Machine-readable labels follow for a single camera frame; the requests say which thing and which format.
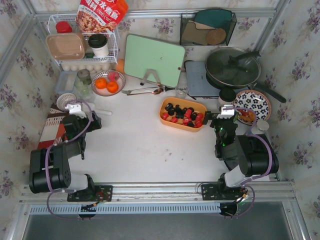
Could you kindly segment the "orange plastic storage basket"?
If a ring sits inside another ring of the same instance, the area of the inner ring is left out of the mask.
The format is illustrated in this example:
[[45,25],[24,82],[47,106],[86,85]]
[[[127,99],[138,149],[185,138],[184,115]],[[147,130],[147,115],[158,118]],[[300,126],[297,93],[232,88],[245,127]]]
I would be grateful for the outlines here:
[[196,133],[203,128],[206,111],[207,108],[201,103],[167,97],[162,102],[158,116],[166,126]]

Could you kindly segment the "black capsule numbered four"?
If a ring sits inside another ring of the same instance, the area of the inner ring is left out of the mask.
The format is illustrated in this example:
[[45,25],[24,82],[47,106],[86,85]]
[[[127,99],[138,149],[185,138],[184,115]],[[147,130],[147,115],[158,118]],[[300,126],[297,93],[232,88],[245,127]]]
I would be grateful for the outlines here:
[[175,113],[175,117],[176,117],[177,119],[183,119],[185,116],[184,116],[183,113]]
[[191,120],[192,121],[195,121],[196,120],[196,118],[197,118],[197,113],[196,112],[193,112],[191,115],[190,115],[190,118],[191,118]]

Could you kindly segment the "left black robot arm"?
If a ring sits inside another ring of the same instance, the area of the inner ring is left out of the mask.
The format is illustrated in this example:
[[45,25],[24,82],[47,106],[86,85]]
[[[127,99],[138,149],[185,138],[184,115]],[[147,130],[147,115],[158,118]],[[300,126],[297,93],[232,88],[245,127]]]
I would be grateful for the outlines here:
[[52,147],[39,148],[30,154],[29,188],[32,193],[48,193],[71,188],[72,183],[80,183],[79,190],[88,187],[87,176],[77,179],[72,175],[69,159],[80,155],[85,158],[86,133],[102,128],[101,118],[95,111],[81,118],[74,114],[64,116],[60,122],[62,142]]

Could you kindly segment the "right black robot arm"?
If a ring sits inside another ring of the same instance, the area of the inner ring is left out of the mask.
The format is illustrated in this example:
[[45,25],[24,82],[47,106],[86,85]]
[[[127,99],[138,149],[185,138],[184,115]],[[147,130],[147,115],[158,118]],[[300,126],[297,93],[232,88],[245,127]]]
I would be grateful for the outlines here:
[[[237,135],[235,123],[238,113],[244,111],[254,115],[250,130]],[[279,160],[265,134],[253,134],[257,116],[245,107],[225,105],[219,113],[206,111],[203,124],[211,121],[210,127],[215,132],[214,153],[223,161],[229,171],[222,174],[219,181],[228,188],[243,187],[245,184],[275,174],[279,170]]]

